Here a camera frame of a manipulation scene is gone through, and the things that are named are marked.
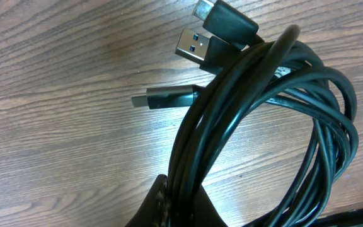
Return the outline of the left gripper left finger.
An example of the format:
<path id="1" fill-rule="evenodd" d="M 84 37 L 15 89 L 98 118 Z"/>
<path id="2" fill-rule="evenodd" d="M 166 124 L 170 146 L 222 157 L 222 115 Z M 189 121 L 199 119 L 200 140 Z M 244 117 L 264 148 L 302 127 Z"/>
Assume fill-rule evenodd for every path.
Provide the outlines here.
<path id="1" fill-rule="evenodd" d="M 153 227 L 165 223 L 166 184 L 166 175 L 156 177 L 141 206 L 125 227 Z"/>

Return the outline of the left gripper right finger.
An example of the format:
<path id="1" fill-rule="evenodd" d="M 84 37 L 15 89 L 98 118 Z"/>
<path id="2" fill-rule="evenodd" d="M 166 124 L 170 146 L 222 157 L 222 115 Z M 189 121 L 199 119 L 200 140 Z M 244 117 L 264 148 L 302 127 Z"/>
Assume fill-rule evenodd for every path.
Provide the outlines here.
<path id="1" fill-rule="evenodd" d="M 200 186 L 193 197 L 189 226 L 227 227 L 227 224 L 218 214 L 203 186 Z"/>

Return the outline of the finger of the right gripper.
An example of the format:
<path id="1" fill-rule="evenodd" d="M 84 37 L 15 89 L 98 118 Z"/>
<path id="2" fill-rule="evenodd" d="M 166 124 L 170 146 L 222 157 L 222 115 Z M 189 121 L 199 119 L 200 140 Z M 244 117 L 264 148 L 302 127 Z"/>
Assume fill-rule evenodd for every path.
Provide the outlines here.
<path id="1" fill-rule="evenodd" d="M 317 219 L 311 227 L 363 227 L 363 209 L 341 212 Z"/>

